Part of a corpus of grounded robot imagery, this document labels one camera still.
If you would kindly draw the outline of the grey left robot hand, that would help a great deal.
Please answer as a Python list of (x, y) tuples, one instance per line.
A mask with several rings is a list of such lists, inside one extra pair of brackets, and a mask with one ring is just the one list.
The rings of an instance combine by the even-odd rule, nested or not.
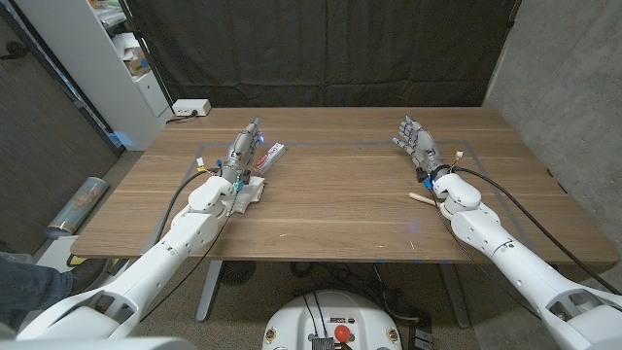
[(248, 170), (255, 158), (258, 144), (263, 142), (259, 131), (260, 117), (255, 117), (230, 144), (225, 161), (222, 165), (221, 176), (231, 184), (238, 181), (239, 176)]

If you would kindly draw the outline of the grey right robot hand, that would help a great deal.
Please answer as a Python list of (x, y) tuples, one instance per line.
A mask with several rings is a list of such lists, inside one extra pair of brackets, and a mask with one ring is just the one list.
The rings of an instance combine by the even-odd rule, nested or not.
[(432, 135), (420, 123), (405, 116), (398, 133), (393, 142), (410, 156), (420, 183), (425, 179), (433, 182), (449, 172), (450, 166), (442, 160)]

